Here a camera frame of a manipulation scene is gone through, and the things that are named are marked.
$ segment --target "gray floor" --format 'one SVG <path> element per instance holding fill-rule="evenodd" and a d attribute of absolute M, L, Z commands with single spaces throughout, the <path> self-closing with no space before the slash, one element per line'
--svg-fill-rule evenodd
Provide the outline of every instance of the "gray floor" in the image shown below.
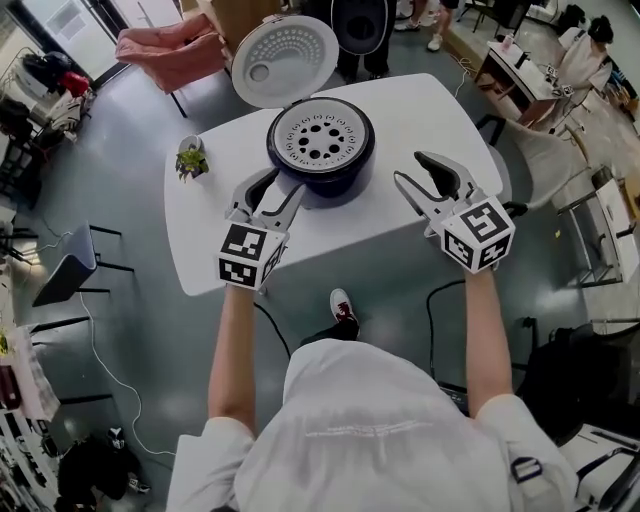
<path fill-rule="evenodd" d="M 461 70 L 446 53 L 426 53 L 425 44 L 423 34 L 394 35 L 389 58 L 392 73 L 432 73 L 454 91 Z M 341 81 L 333 77 L 327 87 L 338 85 Z M 55 238 L 38 217 L 59 232 L 73 230 L 85 219 L 124 232 L 122 239 L 97 234 L 95 243 L 105 261 L 131 265 L 135 276 L 100 269 L 89 283 L 109 287 L 112 293 L 86 296 L 86 302 L 96 318 L 99 353 L 120 379 L 140 390 L 143 411 L 138 431 L 156 451 L 173 451 L 179 434 L 199 433 L 206 420 L 207 382 L 222 301 L 221 293 L 187 297 L 178 282 L 164 221 L 166 149 L 187 134 L 252 111 L 234 94 L 224 73 L 185 87 L 178 97 L 190 115 L 188 120 L 140 70 L 129 70 L 109 83 L 100 92 L 93 119 L 87 120 L 78 143 L 61 148 L 44 173 L 42 196 L 31 214 L 34 228 L 42 234 L 41 244 Z M 492 111 L 471 83 L 462 88 L 459 101 L 474 120 Z M 522 157 L 509 141 L 499 148 L 512 171 L 515 198 L 526 199 L 531 180 Z M 530 338 L 519 327 L 522 317 L 538 317 L 541 337 L 546 338 L 551 328 L 584 322 L 586 311 L 581 293 L 566 286 L 576 273 L 574 251 L 568 237 L 556 237 L 560 226 L 552 209 L 528 215 L 517 226 L 512 254 L 496 276 L 513 357 L 524 362 Z M 295 348 L 302 337 L 330 325 L 328 296 L 332 288 L 342 286 L 354 300 L 363 340 L 428 369 L 426 295 L 460 278 L 461 272 L 421 231 L 405 229 L 276 271 L 269 296 L 260 301 Z M 58 249 L 43 252 L 44 269 L 50 272 L 60 255 Z M 83 314 L 77 296 L 60 305 L 30 307 L 46 271 L 33 270 L 17 292 L 18 324 Z M 18 272 L 16 282 L 25 277 Z M 301 288 L 300 282 L 307 287 Z M 457 384 L 464 384 L 462 291 L 460 287 L 448 290 L 434 302 L 438 378 Z M 256 318 L 258 420 L 263 427 L 279 408 L 287 359 L 271 325 L 260 312 Z M 115 395 L 115 402 L 64 407 L 54 422 L 57 437 L 64 444 L 65 438 L 68 442 L 121 421 L 154 487 L 146 500 L 162 503 L 170 472 L 161 464 L 170 466 L 172 457 L 146 455 L 135 443 L 130 429 L 137 413 L 135 396 L 111 381 L 94 360 L 88 324 L 38 336 L 38 341 L 52 343 L 37 350 L 60 397 L 109 391 Z"/>

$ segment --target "rice cooker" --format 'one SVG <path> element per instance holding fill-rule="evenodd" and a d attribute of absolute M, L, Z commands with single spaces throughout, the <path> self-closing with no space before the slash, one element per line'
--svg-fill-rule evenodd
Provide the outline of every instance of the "rice cooker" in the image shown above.
<path fill-rule="evenodd" d="M 284 187 L 302 182 L 327 200 L 351 199 L 366 186 L 376 146 L 373 125 L 358 107 L 335 98 L 309 98 L 333 73 L 338 53 L 328 25 L 286 16 L 247 35 L 231 71 L 233 86 L 247 103 L 284 107 L 266 140 Z"/>

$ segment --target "black speaker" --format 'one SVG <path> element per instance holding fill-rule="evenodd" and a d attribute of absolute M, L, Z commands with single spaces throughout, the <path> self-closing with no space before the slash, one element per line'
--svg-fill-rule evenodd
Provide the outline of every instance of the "black speaker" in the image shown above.
<path fill-rule="evenodd" d="M 331 27 L 343 50 L 366 55 L 384 41 L 390 13 L 386 0 L 333 0 Z"/>

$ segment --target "black chair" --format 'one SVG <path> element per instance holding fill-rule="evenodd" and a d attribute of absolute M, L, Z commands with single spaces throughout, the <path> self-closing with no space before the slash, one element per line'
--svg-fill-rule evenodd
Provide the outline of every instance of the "black chair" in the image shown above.
<path fill-rule="evenodd" d="M 65 255 L 38 292 L 33 307 L 67 301 L 76 292 L 110 293 L 106 288 L 82 288 L 82 284 L 98 267 L 134 272 L 131 267 L 101 261 L 100 253 L 96 253 L 93 248 L 92 231 L 122 236 L 119 231 L 99 228 L 87 222 L 82 224 L 67 240 Z"/>
<path fill-rule="evenodd" d="M 584 432 L 618 445 L 576 468 L 579 483 L 600 468 L 605 470 L 607 486 L 595 509 L 616 510 L 640 471 L 640 323 L 604 336 L 596 334 L 592 324 L 557 329 L 541 347 L 536 319 L 525 319 L 523 326 L 532 328 L 533 348 L 527 365 L 512 364 L 526 372 L 516 395 L 560 448 L 583 439 L 587 445 L 597 442 L 584 437 Z M 467 390 L 438 384 L 468 414 Z M 622 469 L 603 467 L 610 459 L 623 456 L 628 464 Z"/>
<path fill-rule="evenodd" d="M 79 324 L 82 322 L 90 322 L 91 318 L 88 316 L 77 316 L 74 318 L 67 318 L 65 320 L 56 320 L 55 322 L 47 322 L 44 324 L 36 324 L 31 328 L 29 334 L 32 336 L 34 334 L 38 334 L 39 332 L 51 331 L 53 329 L 58 329 L 59 327 L 66 327 L 67 325 Z M 43 341 L 32 341 L 31 345 L 34 347 L 38 347 L 41 345 L 48 345 L 49 343 Z M 60 401 L 60 405 L 74 405 L 74 404 L 85 404 L 87 402 L 97 402 L 98 400 L 110 400 L 113 398 L 111 393 L 103 393 L 100 395 L 84 395 L 84 396 L 75 396 L 73 398 L 58 398 Z"/>
<path fill-rule="evenodd" d="M 467 5 L 458 18 L 462 17 L 471 9 L 478 11 L 478 19 L 473 27 L 473 31 L 478 30 L 478 26 L 485 17 L 489 17 L 498 23 L 493 37 L 498 35 L 500 27 L 512 30 L 514 34 L 520 30 L 520 25 L 527 16 L 529 8 L 533 2 L 531 0 L 471 0 L 471 5 Z"/>

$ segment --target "person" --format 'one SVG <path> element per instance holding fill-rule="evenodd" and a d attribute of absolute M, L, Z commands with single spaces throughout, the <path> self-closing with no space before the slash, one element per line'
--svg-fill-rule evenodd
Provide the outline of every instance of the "person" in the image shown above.
<path fill-rule="evenodd" d="M 377 80 L 389 75 L 389 39 L 393 32 L 393 21 L 395 12 L 395 1 L 385 0 L 387 2 L 387 26 L 384 38 L 378 48 L 364 56 L 364 68 L 369 72 L 369 80 Z M 337 70 L 345 83 L 352 84 L 357 80 L 358 66 L 360 65 L 360 55 L 354 55 L 340 48 L 338 55 Z"/>
<path fill-rule="evenodd" d="M 201 436 L 183 435 L 167 510 L 573 510 L 576 473 L 514 396 L 491 270 L 466 274 L 471 418 L 425 372 L 335 325 L 291 358 L 283 405 L 255 419 L 254 293 L 227 286 Z"/>
<path fill-rule="evenodd" d="M 395 26 L 395 30 L 398 32 L 412 32 L 420 30 L 420 19 L 424 14 L 424 11 L 427 7 L 427 0 L 414 0 L 415 1 L 415 9 L 413 10 L 413 14 L 411 17 L 402 22 L 398 23 Z M 433 11 L 429 11 L 429 15 L 427 16 L 427 21 L 424 23 L 425 26 L 431 26 L 437 22 L 436 31 L 429 41 L 427 45 L 427 50 L 432 52 L 437 52 L 442 48 L 442 42 L 444 41 L 444 35 L 449 30 L 451 26 L 451 21 L 453 20 L 453 13 L 458 8 L 460 4 L 460 0 L 440 0 L 440 11 L 436 14 Z"/>
<path fill-rule="evenodd" d="M 613 29 L 606 16 L 595 18 L 588 31 L 578 27 L 568 29 L 559 39 L 562 50 L 555 62 L 558 70 L 558 85 L 570 85 L 574 93 L 569 98 L 539 102 L 518 121 L 528 125 L 538 123 L 535 128 L 546 131 L 572 107 L 580 105 L 591 89 L 601 91 L 609 81 L 613 66 L 608 58 L 607 46 L 613 43 Z M 539 122 L 553 106 L 551 113 Z"/>

